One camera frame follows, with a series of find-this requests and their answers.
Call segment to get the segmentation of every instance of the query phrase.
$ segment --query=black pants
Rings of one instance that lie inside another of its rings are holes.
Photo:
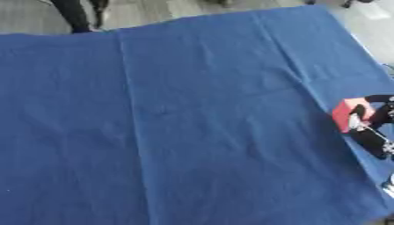
[[[51,0],[56,9],[62,14],[71,26],[73,33],[89,32],[89,21],[80,0]],[[95,26],[100,28],[103,24],[103,11],[109,0],[89,0],[95,13]]]

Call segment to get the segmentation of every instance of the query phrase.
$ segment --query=blue tablecloth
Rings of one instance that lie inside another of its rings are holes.
[[[0,224],[385,216],[394,167],[327,113],[393,87],[320,7],[0,36]]]

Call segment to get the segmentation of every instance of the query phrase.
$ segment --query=red cube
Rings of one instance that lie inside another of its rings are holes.
[[[340,132],[347,133],[349,131],[348,119],[350,112],[357,106],[364,105],[366,112],[362,120],[369,120],[375,113],[375,109],[365,98],[345,98],[337,107],[332,110],[332,118],[338,125]]]

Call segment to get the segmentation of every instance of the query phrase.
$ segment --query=person's leg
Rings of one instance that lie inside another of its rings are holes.
[[[350,8],[350,6],[352,6],[354,0],[346,0],[343,4],[342,7],[344,8]]]
[[[79,0],[51,0],[56,9],[71,26],[73,33],[89,32],[88,18]]]
[[[305,3],[306,4],[315,4],[316,0],[306,0]]]
[[[94,23],[94,27],[99,29],[104,23],[104,12],[108,7],[109,0],[89,0],[91,5],[93,6],[94,16],[96,22]]]

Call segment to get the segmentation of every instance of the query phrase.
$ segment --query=gray floor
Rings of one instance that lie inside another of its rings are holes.
[[[384,63],[394,62],[394,1],[376,0],[355,4],[350,10],[339,7],[342,0],[320,0],[350,33]],[[172,18],[182,18],[227,11],[269,9],[302,5],[302,0],[233,0],[229,8],[207,4],[203,0],[113,0],[107,29],[146,25]],[[0,33],[67,33],[69,28],[50,4],[39,0],[0,0]]]

